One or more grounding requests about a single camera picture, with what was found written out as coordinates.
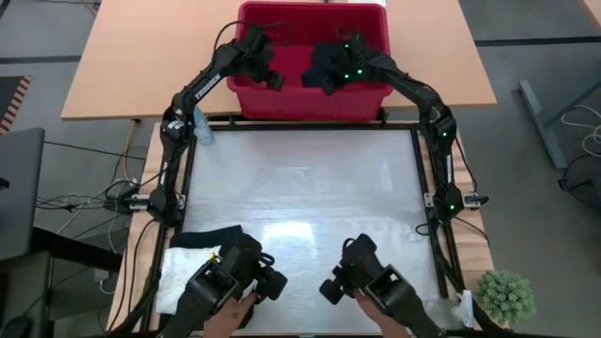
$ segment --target light wood tabletop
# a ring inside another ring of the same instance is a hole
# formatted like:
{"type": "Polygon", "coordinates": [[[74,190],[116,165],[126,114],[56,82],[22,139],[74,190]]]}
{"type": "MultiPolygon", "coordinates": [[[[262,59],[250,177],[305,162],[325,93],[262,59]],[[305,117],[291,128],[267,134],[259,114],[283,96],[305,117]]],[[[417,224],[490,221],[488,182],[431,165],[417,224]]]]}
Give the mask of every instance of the light wood tabletop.
{"type": "Polygon", "coordinates": [[[597,24],[601,24],[601,0],[582,0],[589,8],[597,24]]]}
{"type": "MultiPolygon", "coordinates": [[[[243,2],[104,0],[61,117],[161,116],[173,95],[208,65],[219,30],[237,19],[243,2]]],[[[457,0],[394,0],[386,11],[400,69],[433,86],[448,105],[496,103],[457,0]]],[[[225,30],[221,42],[234,33],[225,30]]],[[[396,92],[383,102],[410,105],[396,92]]],[[[209,115],[240,110],[225,81],[200,107],[209,115]]]]}
{"type": "MultiPolygon", "coordinates": [[[[256,122],[237,122],[239,124],[244,123],[256,123],[256,122]]],[[[424,139],[421,139],[421,149],[422,155],[424,158],[424,168],[426,171],[426,178],[428,181],[429,190],[434,191],[433,188],[433,177],[430,163],[428,161],[427,150],[425,148],[424,139]]],[[[466,168],[465,163],[463,162],[460,152],[454,144],[453,149],[453,161],[455,166],[455,183],[457,187],[463,192],[470,192],[472,190],[472,183],[470,174],[466,168]]],[[[155,125],[155,129],[152,133],[152,137],[150,139],[149,151],[146,159],[146,166],[144,169],[144,173],[142,175],[142,181],[146,182],[148,179],[157,175],[160,171],[162,158],[162,145],[160,140],[159,133],[159,124],[155,125]]],[[[179,177],[183,177],[183,170],[185,165],[183,164],[179,168],[179,177]]],[[[140,193],[150,193],[156,187],[156,179],[153,182],[146,184],[140,193]]],[[[472,210],[464,210],[459,214],[459,217],[463,220],[470,222],[474,226],[478,227],[481,230],[484,229],[482,216],[479,211],[472,210]]],[[[149,226],[149,228],[144,233],[144,236],[140,240],[140,246],[138,248],[138,253],[135,257],[136,268],[135,271],[132,271],[133,267],[133,259],[134,259],[134,248],[138,241],[138,238],[142,234],[142,231],[145,225],[151,220],[150,215],[147,212],[138,212],[135,213],[130,227],[130,234],[128,239],[128,247],[127,254],[124,254],[124,259],[127,259],[127,272],[125,271],[126,264],[121,264],[121,271],[119,273],[119,278],[116,285],[116,292],[113,297],[113,305],[111,307],[111,313],[109,315],[108,323],[113,322],[117,310],[119,308],[119,304],[121,300],[124,299],[123,306],[120,312],[118,312],[118,316],[116,319],[116,323],[114,328],[116,328],[127,316],[127,305],[128,299],[131,297],[132,307],[138,302],[142,295],[143,288],[146,283],[146,277],[149,273],[150,266],[152,264],[152,257],[156,248],[156,240],[158,235],[158,224],[153,223],[149,226]],[[130,288],[131,282],[133,280],[133,292],[130,296],[130,288]],[[125,294],[122,293],[123,284],[125,283],[125,294]]],[[[463,272],[464,280],[466,283],[466,287],[469,289],[473,289],[475,287],[477,279],[487,270],[493,269],[492,257],[490,255],[490,250],[488,248],[488,244],[486,240],[483,238],[481,234],[470,229],[464,223],[458,220],[453,220],[453,230],[455,233],[455,243],[457,248],[457,253],[460,260],[461,269],[463,272]]],[[[168,241],[173,235],[173,232],[169,232],[167,235],[165,248],[168,247],[168,241]]],[[[439,238],[444,238],[442,233],[439,234],[439,238]]],[[[441,247],[446,248],[446,244],[444,241],[441,241],[441,247]]],[[[449,288],[450,295],[453,295],[453,289],[449,288]]],[[[152,329],[157,329],[159,325],[159,315],[154,315],[151,319],[152,329]]]]}

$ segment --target white towel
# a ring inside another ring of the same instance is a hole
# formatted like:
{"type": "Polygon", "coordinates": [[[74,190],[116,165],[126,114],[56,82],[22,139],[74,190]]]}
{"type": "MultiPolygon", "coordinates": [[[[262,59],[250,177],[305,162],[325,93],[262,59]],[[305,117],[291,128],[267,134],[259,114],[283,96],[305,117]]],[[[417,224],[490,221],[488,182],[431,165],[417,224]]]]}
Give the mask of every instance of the white towel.
{"type": "Polygon", "coordinates": [[[170,248],[162,260],[161,281],[156,297],[156,311],[159,314],[173,315],[177,301],[186,289],[186,283],[220,247],[208,249],[170,248]]]}

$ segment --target red storage box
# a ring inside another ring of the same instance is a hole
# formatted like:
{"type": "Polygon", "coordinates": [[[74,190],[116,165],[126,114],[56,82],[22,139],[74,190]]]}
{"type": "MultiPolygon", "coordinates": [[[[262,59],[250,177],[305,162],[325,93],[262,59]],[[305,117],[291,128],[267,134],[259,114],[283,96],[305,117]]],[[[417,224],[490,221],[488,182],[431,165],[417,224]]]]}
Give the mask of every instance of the red storage box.
{"type": "MultiPolygon", "coordinates": [[[[239,19],[257,25],[285,23],[267,28],[275,56],[270,68],[285,76],[281,91],[267,89],[245,77],[228,78],[238,94],[242,114],[249,118],[294,120],[373,120],[392,89],[385,84],[357,82],[326,96],[321,88],[302,86],[302,74],[311,67],[317,42],[342,41],[361,33],[374,49],[390,54],[386,11],[374,4],[303,4],[249,2],[239,19]]],[[[248,26],[239,24],[236,38],[248,26]]]]}

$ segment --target plastic bottle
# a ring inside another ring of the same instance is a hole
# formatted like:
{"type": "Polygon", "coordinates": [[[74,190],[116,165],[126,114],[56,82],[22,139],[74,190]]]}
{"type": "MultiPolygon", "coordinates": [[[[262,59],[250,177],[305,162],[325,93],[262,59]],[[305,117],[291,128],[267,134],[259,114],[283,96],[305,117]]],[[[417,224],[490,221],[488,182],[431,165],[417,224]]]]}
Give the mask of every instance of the plastic bottle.
{"type": "Polygon", "coordinates": [[[208,146],[215,141],[215,136],[208,125],[207,118],[198,107],[194,107],[194,135],[203,146],[208,146]]]}

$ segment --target human hand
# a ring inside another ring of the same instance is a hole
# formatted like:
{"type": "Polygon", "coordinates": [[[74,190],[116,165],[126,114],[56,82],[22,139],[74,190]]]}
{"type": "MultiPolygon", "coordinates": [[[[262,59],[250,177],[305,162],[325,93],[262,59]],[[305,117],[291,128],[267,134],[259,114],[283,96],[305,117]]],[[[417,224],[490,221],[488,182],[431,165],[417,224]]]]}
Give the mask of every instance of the human hand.
{"type": "Polygon", "coordinates": [[[370,300],[367,296],[362,294],[361,291],[357,289],[353,290],[353,296],[355,297],[355,300],[357,300],[357,303],[363,312],[371,320],[378,324],[384,338],[409,338],[409,334],[407,333],[407,330],[405,330],[404,326],[395,322],[391,317],[383,314],[376,304],[374,304],[374,302],[372,302],[372,300],[370,300]]]}
{"type": "Polygon", "coordinates": [[[256,294],[251,293],[244,300],[229,299],[223,308],[205,322],[204,338],[229,338],[238,329],[242,319],[256,301],[256,294]]]}

